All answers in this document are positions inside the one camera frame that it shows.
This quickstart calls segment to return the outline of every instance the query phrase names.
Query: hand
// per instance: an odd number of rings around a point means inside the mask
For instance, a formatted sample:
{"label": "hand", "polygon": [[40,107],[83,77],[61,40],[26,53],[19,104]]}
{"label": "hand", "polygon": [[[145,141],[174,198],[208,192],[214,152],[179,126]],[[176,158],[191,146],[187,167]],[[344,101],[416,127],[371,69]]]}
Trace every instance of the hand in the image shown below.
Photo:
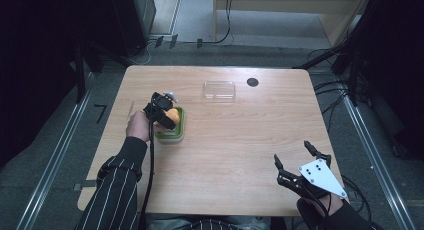
{"label": "hand", "polygon": [[[325,213],[323,212],[322,208],[318,205],[318,203],[316,203],[313,200],[309,200],[306,199],[305,200],[309,203],[314,205],[315,209],[319,212],[319,214],[324,217]],[[337,212],[337,210],[339,210],[342,206],[343,206],[343,202],[340,199],[339,196],[337,196],[336,194],[331,193],[331,197],[330,195],[326,195],[320,199],[318,199],[322,205],[324,205],[325,209],[328,210],[328,208],[330,208],[330,211],[328,212],[328,216],[333,215],[333,213]]]}
{"label": "hand", "polygon": [[[162,126],[153,126],[153,131],[160,132],[166,130]],[[149,120],[147,119],[144,112],[136,111],[130,117],[130,121],[128,121],[128,126],[126,129],[127,137],[136,137],[145,142],[150,140],[149,137]]]}

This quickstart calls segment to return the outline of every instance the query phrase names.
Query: robotic arm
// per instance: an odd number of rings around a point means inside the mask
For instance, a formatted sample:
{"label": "robotic arm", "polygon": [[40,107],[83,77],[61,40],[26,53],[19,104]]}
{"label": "robotic arm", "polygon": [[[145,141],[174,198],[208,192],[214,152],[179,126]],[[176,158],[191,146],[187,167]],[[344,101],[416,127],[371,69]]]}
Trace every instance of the robotic arm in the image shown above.
{"label": "robotic arm", "polygon": [[320,199],[330,192],[346,197],[346,192],[329,168],[331,155],[319,152],[308,141],[305,141],[304,145],[316,160],[299,167],[300,176],[284,170],[284,165],[278,156],[274,155],[275,166],[278,169],[278,184],[307,199]]}

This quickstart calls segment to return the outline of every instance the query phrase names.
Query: black cable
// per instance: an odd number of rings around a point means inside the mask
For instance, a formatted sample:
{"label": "black cable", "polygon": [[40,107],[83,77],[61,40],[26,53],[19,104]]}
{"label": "black cable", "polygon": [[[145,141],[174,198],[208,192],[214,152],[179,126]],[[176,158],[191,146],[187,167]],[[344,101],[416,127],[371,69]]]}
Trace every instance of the black cable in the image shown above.
{"label": "black cable", "polygon": [[[312,52],[310,52],[309,54],[308,54],[308,56],[306,57],[306,61],[307,62],[309,62],[309,57],[311,56],[311,54],[312,53],[314,53],[314,52],[317,52],[317,51],[324,51],[324,53],[326,53],[328,50],[330,50],[331,48],[322,48],[322,49],[316,49],[316,50],[313,50]],[[325,61],[327,61],[329,64],[331,64],[331,65],[333,65],[333,63],[332,62],[330,62],[328,59],[325,59]]]}
{"label": "black cable", "polygon": [[334,108],[335,106],[337,106],[342,100],[343,100],[343,98],[344,97],[346,97],[347,96],[347,91],[344,91],[338,98],[337,98],[337,100],[335,101],[335,102],[333,102],[330,106],[328,106],[324,111],[322,111],[321,112],[321,114],[324,114],[324,113],[326,113],[328,110],[330,110],[331,108]]}
{"label": "black cable", "polygon": [[328,89],[328,90],[323,90],[321,92],[317,92],[317,93],[315,93],[315,95],[320,95],[320,94],[323,94],[323,93],[333,92],[333,91],[346,91],[346,90],[348,90],[348,89],[347,88],[332,88],[332,89]]}
{"label": "black cable", "polygon": [[318,84],[314,87],[314,91],[323,88],[325,86],[331,85],[331,84],[335,84],[335,83],[347,83],[347,80],[338,80],[338,81],[331,81],[331,82],[325,82],[325,83],[321,83]]}
{"label": "black cable", "polygon": [[153,95],[150,99],[150,104],[152,105],[150,108],[150,114],[149,114],[149,139],[150,139],[150,173],[149,173],[149,183],[147,184],[147,190],[146,195],[144,196],[144,202],[143,206],[141,208],[140,213],[140,219],[138,222],[138,229],[145,230],[146,229],[146,208],[147,208],[147,202],[149,200],[150,191],[152,190],[152,183],[153,183],[153,174],[155,169],[155,157],[154,157],[154,130],[153,130]]}
{"label": "black cable", "polygon": [[330,212],[330,208],[331,208],[331,199],[332,199],[332,195],[331,195],[331,193],[329,194],[330,195],[330,203],[328,204],[328,209],[327,209],[327,211],[328,212]]}
{"label": "black cable", "polygon": [[331,119],[333,118],[333,112],[334,109],[336,109],[336,106],[333,107],[333,109],[331,109],[331,113],[330,113],[330,117],[328,119],[328,128],[327,128],[327,133],[330,133],[330,129],[331,129]]}
{"label": "black cable", "polygon": [[322,211],[324,212],[324,218],[323,218],[323,220],[322,220],[322,222],[321,222],[321,224],[320,224],[320,226],[317,226],[317,230],[321,230],[321,229],[324,229],[324,225],[325,225],[325,222],[327,221],[327,219],[330,217],[329,215],[328,215],[328,210],[325,208],[325,206],[322,204],[322,202],[321,201],[319,201],[314,195],[312,195],[312,193],[308,190],[308,189],[306,189],[305,188],[305,190],[306,190],[306,192],[309,194],[309,196],[311,196],[312,197],[312,200],[314,200],[314,202],[316,202],[317,204],[318,204],[318,206],[322,209]]}
{"label": "black cable", "polygon": [[348,185],[349,187],[353,188],[361,197],[362,202],[365,204],[365,207],[367,208],[367,212],[368,212],[368,222],[372,223],[372,218],[371,218],[371,208],[370,205],[367,201],[367,199],[365,198],[364,194],[362,193],[362,191],[359,189],[359,187],[349,178],[347,178],[346,176],[342,175],[342,179],[345,182],[346,185]]}
{"label": "black cable", "polygon": [[296,223],[296,225],[294,224],[294,218],[292,218],[292,230],[296,230],[296,228],[298,228],[302,223],[305,223],[305,221],[300,221],[298,223]]}
{"label": "black cable", "polygon": [[[219,43],[223,42],[225,39],[227,39],[227,37],[228,37],[228,35],[230,34],[230,31],[231,31],[230,13],[231,13],[232,2],[233,2],[233,0],[227,0],[226,5],[225,5],[225,13],[226,13],[227,22],[228,22],[228,29],[227,29],[227,33],[225,34],[225,36],[221,40],[219,40],[219,41],[215,41],[215,42],[211,42],[211,41],[209,41],[209,42],[202,42],[202,44],[205,44],[205,45],[207,45],[207,44],[215,45],[215,44],[219,44]],[[198,42],[185,42],[185,41],[184,42],[178,42],[178,43],[183,43],[183,44],[198,44]]]}

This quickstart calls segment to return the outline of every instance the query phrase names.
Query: black round puck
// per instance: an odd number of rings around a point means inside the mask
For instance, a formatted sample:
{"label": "black round puck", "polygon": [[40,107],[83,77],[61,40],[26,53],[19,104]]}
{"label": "black round puck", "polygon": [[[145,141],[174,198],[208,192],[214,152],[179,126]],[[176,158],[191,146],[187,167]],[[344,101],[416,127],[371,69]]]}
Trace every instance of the black round puck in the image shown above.
{"label": "black round puck", "polygon": [[249,78],[247,79],[247,85],[251,86],[251,87],[256,87],[258,86],[259,81],[256,78]]}

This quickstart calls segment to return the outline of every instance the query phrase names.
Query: person's arm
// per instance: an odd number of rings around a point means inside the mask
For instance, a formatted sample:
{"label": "person's arm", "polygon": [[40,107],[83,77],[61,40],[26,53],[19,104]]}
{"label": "person's arm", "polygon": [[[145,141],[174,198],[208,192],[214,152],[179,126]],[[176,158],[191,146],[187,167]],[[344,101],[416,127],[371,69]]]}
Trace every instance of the person's arm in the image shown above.
{"label": "person's arm", "polygon": [[137,228],[137,182],[149,141],[145,115],[132,115],[126,132],[121,151],[101,167],[97,189],[75,229]]}
{"label": "person's arm", "polygon": [[[326,229],[382,229],[377,224],[371,224],[367,220],[363,219],[347,201],[342,200],[335,194],[326,195],[325,197],[320,198],[319,201],[327,210],[329,209],[329,217],[325,221]],[[324,217],[325,214],[322,208],[313,201],[311,201],[311,203],[314,205],[321,217]]]}

